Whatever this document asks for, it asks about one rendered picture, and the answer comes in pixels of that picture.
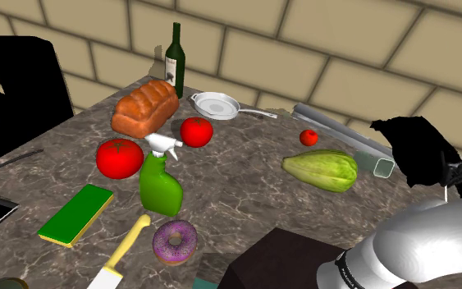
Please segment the clear glass cup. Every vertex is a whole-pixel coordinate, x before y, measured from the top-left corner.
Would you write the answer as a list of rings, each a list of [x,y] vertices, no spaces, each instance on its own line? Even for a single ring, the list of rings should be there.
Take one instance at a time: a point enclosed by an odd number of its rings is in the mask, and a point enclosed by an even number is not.
[[[388,178],[395,167],[395,161],[382,158],[364,151],[357,151],[353,157],[361,170],[371,172],[375,177]]]

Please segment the long grey tube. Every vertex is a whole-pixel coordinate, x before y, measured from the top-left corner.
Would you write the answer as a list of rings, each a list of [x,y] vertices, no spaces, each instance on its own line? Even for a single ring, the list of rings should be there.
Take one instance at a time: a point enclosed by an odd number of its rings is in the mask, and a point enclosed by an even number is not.
[[[390,148],[361,135],[348,126],[325,116],[321,112],[313,110],[308,105],[297,103],[294,106],[291,116],[318,127],[327,134],[355,147],[357,150],[362,150],[383,158],[393,158]]]

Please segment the green chayote squash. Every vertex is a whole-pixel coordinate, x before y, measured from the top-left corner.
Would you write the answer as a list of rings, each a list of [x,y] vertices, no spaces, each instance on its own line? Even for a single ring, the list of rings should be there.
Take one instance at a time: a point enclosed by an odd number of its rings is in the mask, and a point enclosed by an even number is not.
[[[304,183],[336,193],[351,188],[358,174],[355,160],[336,149],[315,149],[283,158],[281,168]]]

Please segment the small red tomato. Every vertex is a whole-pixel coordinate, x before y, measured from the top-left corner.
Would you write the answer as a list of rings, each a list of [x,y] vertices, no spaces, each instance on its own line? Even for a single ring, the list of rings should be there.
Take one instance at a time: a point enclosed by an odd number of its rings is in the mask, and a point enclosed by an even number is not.
[[[318,142],[318,134],[313,130],[304,130],[299,136],[300,143],[305,146],[313,146]]]

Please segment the grey frying pan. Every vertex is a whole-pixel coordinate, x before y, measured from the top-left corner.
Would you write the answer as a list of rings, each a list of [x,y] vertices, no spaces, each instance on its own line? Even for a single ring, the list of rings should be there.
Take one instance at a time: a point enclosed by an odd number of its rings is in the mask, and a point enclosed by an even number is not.
[[[234,98],[224,93],[203,92],[193,94],[191,99],[197,112],[213,120],[231,120],[237,117],[239,112],[251,112],[277,118],[277,114],[274,113],[241,108]]]

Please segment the medium red tomato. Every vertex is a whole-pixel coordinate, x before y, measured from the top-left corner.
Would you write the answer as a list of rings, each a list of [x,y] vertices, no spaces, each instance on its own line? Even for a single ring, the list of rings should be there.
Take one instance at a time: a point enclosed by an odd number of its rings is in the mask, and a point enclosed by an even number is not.
[[[192,148],[205,146],[213,137],[213,126],[202,117],[190,117],[181,124],[181,138]]]

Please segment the purple frosted donut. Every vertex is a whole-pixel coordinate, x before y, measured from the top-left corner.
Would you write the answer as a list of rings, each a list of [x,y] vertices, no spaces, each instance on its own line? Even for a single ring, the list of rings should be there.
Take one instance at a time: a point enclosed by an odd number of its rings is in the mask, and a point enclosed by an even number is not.
[[[152,245],[160,262],[177,266],[185,263],[195,252],[198,234],[190,222],[173,220],[164,223],[154,233]]]

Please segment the green spray bottle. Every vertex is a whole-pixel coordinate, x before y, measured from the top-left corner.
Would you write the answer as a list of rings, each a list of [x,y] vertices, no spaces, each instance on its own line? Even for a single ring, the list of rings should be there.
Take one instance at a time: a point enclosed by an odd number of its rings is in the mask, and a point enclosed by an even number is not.
[[[179,181],[165,171],[166,152],[177,161],[176,147],[183,143],[175,138],[151,133],[144,137],[150,146],[140,170],[140,199],[145,209],[174,217],[181,210],[183,189]]]

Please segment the dark green wine bottle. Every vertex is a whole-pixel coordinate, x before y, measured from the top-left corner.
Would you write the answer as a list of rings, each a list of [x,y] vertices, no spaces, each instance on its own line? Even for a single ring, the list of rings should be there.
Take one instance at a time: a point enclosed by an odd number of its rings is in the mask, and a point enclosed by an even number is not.
[[[165,52],[165,81],[175,88],[179,99],[183,96],[185,78],[185,53],[180,41],[181,24],[174,22],[172,42]]]

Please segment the brown bread loaf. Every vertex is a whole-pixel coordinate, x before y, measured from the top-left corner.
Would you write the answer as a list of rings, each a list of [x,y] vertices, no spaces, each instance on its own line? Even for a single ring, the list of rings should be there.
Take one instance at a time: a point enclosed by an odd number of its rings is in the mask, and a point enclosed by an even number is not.
[[[151,80],[117,102],[111,128],[141,139],[157,132],[178,108],[175,88],[164,80]]]

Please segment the large red tomato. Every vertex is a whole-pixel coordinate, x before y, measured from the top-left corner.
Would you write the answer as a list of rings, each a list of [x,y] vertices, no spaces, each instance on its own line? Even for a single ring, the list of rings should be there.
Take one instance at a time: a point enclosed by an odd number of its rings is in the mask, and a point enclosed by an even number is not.
[[[96,153],[98,170],[108,178],[124,179],[137,173],[144,161],[143,150],[132,140],[112,139]]]

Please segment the green and yellow sponge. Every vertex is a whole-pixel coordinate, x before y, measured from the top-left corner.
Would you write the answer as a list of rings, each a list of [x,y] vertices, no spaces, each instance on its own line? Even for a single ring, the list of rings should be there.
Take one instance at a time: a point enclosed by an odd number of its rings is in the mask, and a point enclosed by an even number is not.
[[[39,237],[71,248],[113,197],[110,190],[87,184],[37,231]]]

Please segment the thin black rod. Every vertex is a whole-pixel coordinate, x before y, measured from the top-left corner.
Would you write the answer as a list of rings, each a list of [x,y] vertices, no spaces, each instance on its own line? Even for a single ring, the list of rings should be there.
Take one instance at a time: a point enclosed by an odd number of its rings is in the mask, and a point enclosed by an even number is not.
[[[21,159],[23,159],[23,158],[28,158],[28,157],[30,157],[30,156],[32,156],[32,155],[39,154],[39,153],[42,153],[42,152],[43,152],[43,149],[37,149],[37,150],[35,150],[35,151],[29,152],[29,153],[26,153],[26,154],[22,154],[22,155],[20,155],[20,156],[18,156],[18,157],[12,158],[12,159],[10,159],[10,160],[4,162],[4,163],[1,163],[1,164],[0,164],[0,168],[1,168],[1,167],[5,167],[6,165],[8,165],[8,164],[10,164],[10,163],[14,163],[14,162],[16,162],[16,161],[18,161],[18,160],[21,160]]]

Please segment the olive round object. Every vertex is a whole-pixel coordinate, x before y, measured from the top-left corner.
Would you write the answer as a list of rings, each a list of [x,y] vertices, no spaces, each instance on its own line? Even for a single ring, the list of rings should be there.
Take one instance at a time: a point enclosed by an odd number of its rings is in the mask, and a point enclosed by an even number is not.
[[[29,289],[29,286],[20,278],[0,278],[0,289]]]

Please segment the yellow-handled knife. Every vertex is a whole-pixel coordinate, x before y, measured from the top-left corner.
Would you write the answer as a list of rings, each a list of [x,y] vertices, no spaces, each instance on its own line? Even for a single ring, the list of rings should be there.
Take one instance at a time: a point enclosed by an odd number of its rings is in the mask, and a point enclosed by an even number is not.
[[[123,275],[116,271],[115,266],[125,253],[133,246],[135,240],[144,227],[150,225],[151,219],[147,214],[141,215],[133,227],[126,234],[120,245],[115,249],[112,256],[101,267],[97,275],[86,289],[116,289]]]

